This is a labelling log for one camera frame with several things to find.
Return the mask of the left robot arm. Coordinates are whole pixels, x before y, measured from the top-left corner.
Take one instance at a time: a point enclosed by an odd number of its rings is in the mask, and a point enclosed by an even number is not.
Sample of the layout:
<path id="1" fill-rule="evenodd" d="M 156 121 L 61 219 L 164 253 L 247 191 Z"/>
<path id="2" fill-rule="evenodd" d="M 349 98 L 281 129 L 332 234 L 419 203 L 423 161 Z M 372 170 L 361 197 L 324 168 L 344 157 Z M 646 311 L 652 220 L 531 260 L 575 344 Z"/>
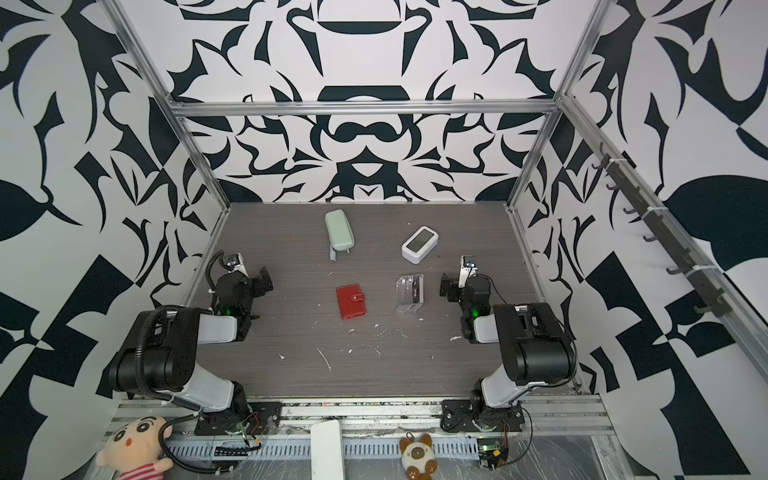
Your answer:
<path id="1" fill-rule="evenodd" d="M 112 389 L 206 414 L 247 416 L 242 385 L 199 365 L 198 347 L 244 341 L 257 318 L 254 300 L 273 289 L 267 268 L 254 277 L 234 269 L 215 284 L 209 309 L 170 305 L 139 313 L 109 365 Z"/>

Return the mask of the red leather card holder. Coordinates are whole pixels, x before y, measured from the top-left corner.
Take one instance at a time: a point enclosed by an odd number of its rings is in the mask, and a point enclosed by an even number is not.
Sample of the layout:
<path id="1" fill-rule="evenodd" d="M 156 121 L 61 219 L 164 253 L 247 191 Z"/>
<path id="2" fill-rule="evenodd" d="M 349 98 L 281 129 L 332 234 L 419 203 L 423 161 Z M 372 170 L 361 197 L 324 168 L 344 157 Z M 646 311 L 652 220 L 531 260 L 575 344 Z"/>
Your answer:
<path id="1" fill-rule="evenodd" d="M 336 296 L 342 320 L 362 317 L 367 313 L 365 296 L 359 284 L 338 287 Z"/>

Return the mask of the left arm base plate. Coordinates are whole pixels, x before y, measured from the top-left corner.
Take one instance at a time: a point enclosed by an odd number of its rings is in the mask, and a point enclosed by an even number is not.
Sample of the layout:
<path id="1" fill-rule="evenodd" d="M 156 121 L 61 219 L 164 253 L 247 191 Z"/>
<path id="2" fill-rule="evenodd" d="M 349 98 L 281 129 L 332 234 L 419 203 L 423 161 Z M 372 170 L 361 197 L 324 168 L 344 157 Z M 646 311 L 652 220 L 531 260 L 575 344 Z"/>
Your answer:
<path id="1" fill-rule="evenodd" d="M 197 436 L 240 434 L 258 436 L 276 429 L 281 422 L 282 402 L 249 402 L 220 412 L 204 412 L 197 420 Z"/>

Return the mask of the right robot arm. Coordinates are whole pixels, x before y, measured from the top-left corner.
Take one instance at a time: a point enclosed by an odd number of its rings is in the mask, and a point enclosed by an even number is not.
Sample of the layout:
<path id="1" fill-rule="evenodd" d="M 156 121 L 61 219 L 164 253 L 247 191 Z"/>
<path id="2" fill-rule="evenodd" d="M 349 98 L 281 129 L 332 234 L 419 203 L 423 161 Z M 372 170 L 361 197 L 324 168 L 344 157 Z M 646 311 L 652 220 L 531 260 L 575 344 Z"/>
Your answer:
<path id="1" fill-rule="evenodd" d="M 476 414 L 516 406 L 528 393 L 557 388 L 577 371 L 573 341 L 547 303 L 491 303 L 495 285 L 486 275 L 464 279 L 441 276 L 439 295 L 461 310 L 463 337 L 473 344 L 496 344 L 501 365 L 480 379 L 471 397 Z"/>

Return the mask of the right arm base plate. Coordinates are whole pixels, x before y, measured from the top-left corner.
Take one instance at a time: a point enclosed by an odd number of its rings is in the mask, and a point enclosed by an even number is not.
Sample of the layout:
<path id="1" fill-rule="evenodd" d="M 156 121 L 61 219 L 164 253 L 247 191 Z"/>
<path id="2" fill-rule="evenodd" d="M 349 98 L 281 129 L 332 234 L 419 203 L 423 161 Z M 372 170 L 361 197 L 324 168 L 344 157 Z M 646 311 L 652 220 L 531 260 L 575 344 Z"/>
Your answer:
<path id="1" fill-rule="evenodd" d="M 488 408 L 470 400 L 443 400 L 440 428 L 448 433 L 518 433 L 526 423 L 521 407 Z"/>

